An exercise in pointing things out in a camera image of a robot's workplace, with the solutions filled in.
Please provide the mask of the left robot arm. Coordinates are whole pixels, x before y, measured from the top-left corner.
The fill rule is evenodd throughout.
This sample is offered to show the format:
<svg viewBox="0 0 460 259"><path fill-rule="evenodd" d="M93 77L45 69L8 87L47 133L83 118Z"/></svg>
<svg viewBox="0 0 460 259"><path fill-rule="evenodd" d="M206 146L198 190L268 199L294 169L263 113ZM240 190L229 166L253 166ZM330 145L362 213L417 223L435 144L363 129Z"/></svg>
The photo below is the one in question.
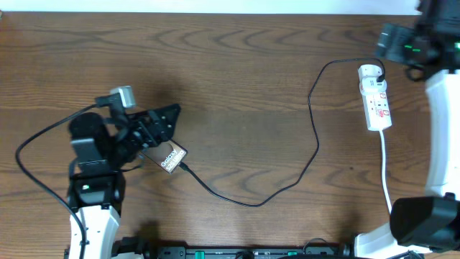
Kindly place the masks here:
<svg viewBox="0 0 460 259"><path fill-rule="evenodd" d="M69 125L79 173L69 176L70 258L110 258L119 228L126 180L122 168L149 147L171 140L180 113L178 104L127 113L109 104L110 116L93 112Z"/></svg>

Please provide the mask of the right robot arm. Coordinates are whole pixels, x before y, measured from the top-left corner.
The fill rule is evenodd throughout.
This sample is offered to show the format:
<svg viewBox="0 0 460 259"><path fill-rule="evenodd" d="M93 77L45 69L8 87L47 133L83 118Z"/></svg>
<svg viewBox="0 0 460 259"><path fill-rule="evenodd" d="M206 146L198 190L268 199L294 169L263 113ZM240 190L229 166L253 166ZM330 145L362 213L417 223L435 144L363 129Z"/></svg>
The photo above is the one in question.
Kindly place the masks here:
<svg viewBox="0 0 460 259"><path fill-rule="evenodd" d="M406 65L425 84L431 156L425 193L401 198L390 220L354 239L358 258L403 258L459 250L459 1L422 0L413 27L385 24L375 55Z"/></svg>

